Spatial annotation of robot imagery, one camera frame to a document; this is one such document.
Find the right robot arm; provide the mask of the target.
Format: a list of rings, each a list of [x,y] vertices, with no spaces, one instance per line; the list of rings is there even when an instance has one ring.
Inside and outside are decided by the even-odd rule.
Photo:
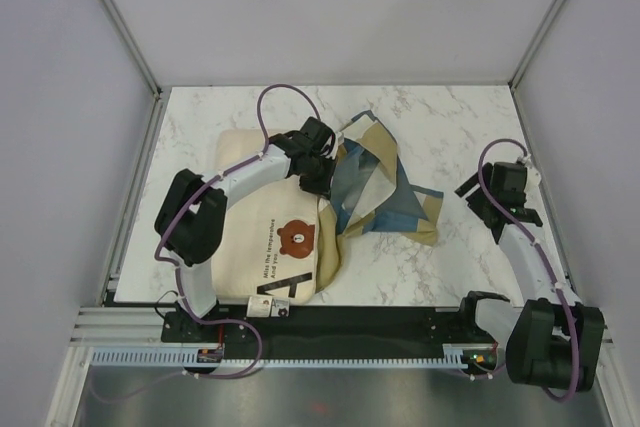
[[[517,308],[504,295],[471,291],[461,302],[457,329],[473,342],[492,337],[504,351],[498,364],[516,384],[586,392],[595,380],[604,316],[557,279],[543,222],[525,205],[527,180],[521,163],[486,163],[456,191],[491,231],[525,302]]]

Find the blue beige checked pillowcase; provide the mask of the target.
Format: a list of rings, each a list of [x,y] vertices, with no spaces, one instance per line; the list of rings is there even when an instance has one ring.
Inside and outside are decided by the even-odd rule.
[[[316,290],[329,287],[346,256],[346,241],[368,233],[398,233],[437,243],[444,193],[412,184],[392,133],[370,110],[341,130],[329,200],[318,202]]]

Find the cream bear print pillow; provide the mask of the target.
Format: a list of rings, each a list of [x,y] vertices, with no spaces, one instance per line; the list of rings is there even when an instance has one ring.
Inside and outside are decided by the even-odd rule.
[[[270,183],[226,213],[220,247],[211,259],[221,303],[255,295],[308,302],[316,292],[318,197],[296,177]]]

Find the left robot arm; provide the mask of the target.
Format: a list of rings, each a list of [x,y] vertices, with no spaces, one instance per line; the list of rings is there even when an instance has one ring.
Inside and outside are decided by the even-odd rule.
[[[265,135],[263,146],[206,180],[189,169],[179,171],[154,222],[160,236],[154,259],[174,269],[184,330],[197,341],[213,338],[219,327],[211,310],[218,299],[212,287],[210,259],[219,248],[227,211],[274,182],[292,176],[302,191],[327,199],[335,171],[336,133],[317,118],[298,130]]]

